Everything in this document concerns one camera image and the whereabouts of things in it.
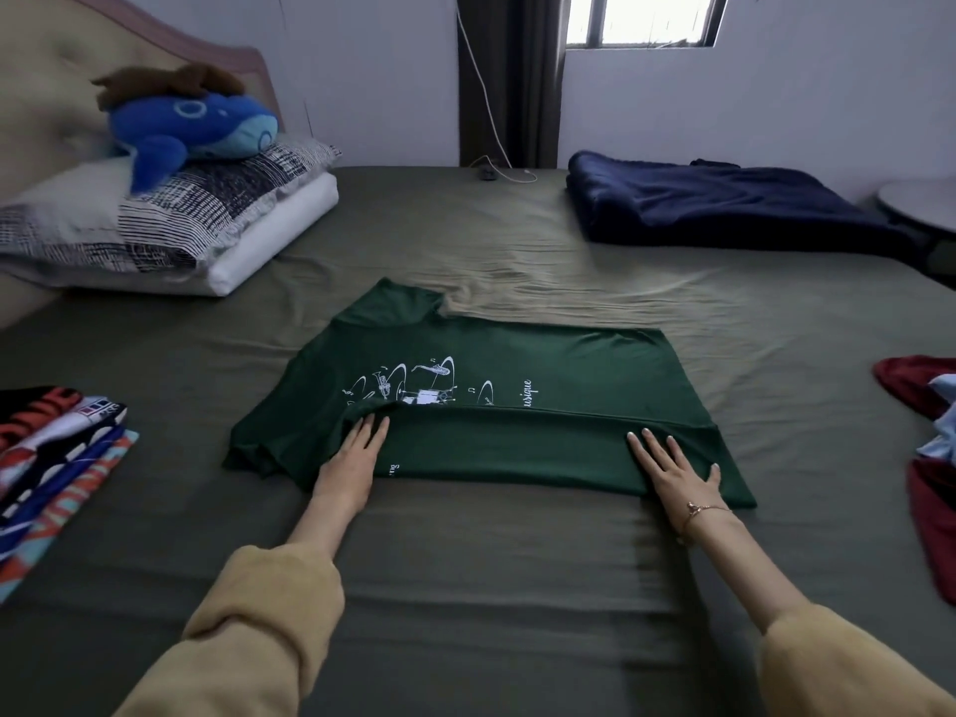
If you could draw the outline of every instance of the green t-shirt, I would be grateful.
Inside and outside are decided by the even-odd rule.
[[[442,299],[378,282],[236,424],[227,468],[311,489],[352,423],[381,410],[392,422],[376,475],[644,495],[624,437],[649,427],[698,473],[719,464],[730,506],[756,505],[660,331],[445,316]]]

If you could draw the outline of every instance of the white charging cable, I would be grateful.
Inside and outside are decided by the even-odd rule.
[[[494,115],[491,113],[491,101],[487,99],[487,88],[484,86],[484,78],[481,76],[481,71],[478,70],[478,61],[475,60],[475,53],[472,51],[472,42],[469,40],[469,34],[465,31],[465,23],[462,22],[462,10],[457,3],[455,4],[455,14],[458,16],[458,26],[462,30],[462,37],[465,38],[465,46],[469,49],[469,57],[472,59],[472,66],[475,69],[475,74],[478,76],[478,82],[481,83],[481,90],[482,90],[482,93],[484,93],[484,107],[487,108],[487,117],[488,117],[488,120],[491,121],[491,131],[494,132],[494,139],[498,142],[498,148],[501,149],[501,155],[505,156],[505,162],[508,163],[508,168],[513,171],[514,166],[512,166],[511,161],[508,160],[508,152],[505,150],[505,146],[501,144],[501,138],[498,137],[498,127],[494,124]],[[471,168],[475,163],[477,163],[482,158],[487,158],[488,164],[492,168],[494,168],[501,175],[503,179],[508,179],[512,183],[533,183],[534,181],[537,180],[537,176],[532,174],[532,172],[529,171],[527,168],[524,170],[524,172],[532,177],[531,180],[518,180],[518,179],[513,179],[510,176],[507,176],[504,171],[502,171],[500,168],[498,168],[494,164],[494,161],[491,160],[491,156],[487,154],[481,155],[475,158],[472,161],[472,165],[470,165],[469,168]]]

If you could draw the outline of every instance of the window frame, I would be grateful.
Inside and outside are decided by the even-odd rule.
[[[607,0],[591,0],[591,19],[588,21],[588,37],[584,44],[568,45],[568,49],[621,49],[638,47],[643,49],[662,49],[671,47],[713,47],[717,42],[717,31],[723,20],[726,0],[711,0],[708,16],[704,21],[704,34],[697,43],[615,43],[605,45],[601,41],[604,35],[604,20],[607,13]]]

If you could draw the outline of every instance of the window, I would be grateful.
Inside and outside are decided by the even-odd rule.
[[[710,47],[726,0],[571,0],[570,47]]]

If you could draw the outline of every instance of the stuffed animal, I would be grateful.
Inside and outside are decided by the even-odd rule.
[[[205,67],[207,73],[215,70]],[[222,95],[202,88],[204,95],[196,98],[197,90],[181,86],[185,77],[176,77],[184,70],[127,68],[98,78],[107,86],[101,94],[106,98],[100,102],[109,111],[110,131],[134,156],[133,195],[158,186],[188,158],[247,158],[275,140],[279,122],[272,112],[247,95]],[[207,75],[202,83],[217,86],[221,80]],[[189,95],[169,95],[171,86]],[[122,102],[111,107],[117,100]]]
[[[112,111],[130,100],[154,95],[185,98],[205,98],[210,93],[245,95],[245,85],[239,78],[209,63],[188,63],[175,71],[120,68],[90,82],[105,88],[97,95],[101,111]]]

